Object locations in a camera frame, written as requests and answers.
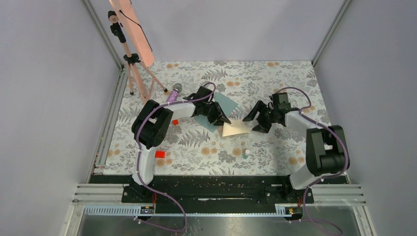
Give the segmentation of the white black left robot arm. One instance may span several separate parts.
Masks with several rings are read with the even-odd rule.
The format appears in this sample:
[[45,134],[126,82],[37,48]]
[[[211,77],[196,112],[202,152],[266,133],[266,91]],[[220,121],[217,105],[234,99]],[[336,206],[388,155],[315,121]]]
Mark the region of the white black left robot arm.
[[148,184],[154,177],[156,149],[164,141],[171,122],[195,116],[206,117],[214,126],[231,123],[220,104],[214,100],[214,91],[205,86],[178,101],[160,104],[148,100],[136,117],[131,131],[139,151],[132,178],[138,183],[133,194],[140,202],[147,202],[152,197],[153,190]]

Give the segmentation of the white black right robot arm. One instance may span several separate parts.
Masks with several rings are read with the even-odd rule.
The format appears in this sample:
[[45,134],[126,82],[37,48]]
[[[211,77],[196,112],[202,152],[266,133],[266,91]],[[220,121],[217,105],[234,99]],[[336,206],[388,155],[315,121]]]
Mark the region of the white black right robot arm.
[[243,118],[257,121],[253,131],[268,133],[274,123],[298,132],[306,141],[305,165],[289,176],[289,185],[282,189],[284,200],[293,203],[301,197],[301,189],[326,177],[343,174],[350,165],[344,130],[339,125],[326,126],[292,107],[285,92],[270,96],[270,104],[259,100]]

